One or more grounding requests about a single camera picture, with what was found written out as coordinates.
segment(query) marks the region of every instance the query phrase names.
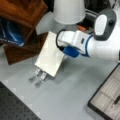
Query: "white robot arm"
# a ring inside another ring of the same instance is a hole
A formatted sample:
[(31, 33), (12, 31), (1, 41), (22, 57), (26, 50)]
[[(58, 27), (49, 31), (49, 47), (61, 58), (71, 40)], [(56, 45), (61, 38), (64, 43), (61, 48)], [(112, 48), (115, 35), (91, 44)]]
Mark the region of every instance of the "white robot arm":
[(72, 57), (80, 54), (119, 61), (120, 13), (118, 10), (105, 9), (97, 16), (92, 35), (82, 31), (61, 31), (56, 40), (67, 44), (67, 47), (62, 47), (61, 50)]

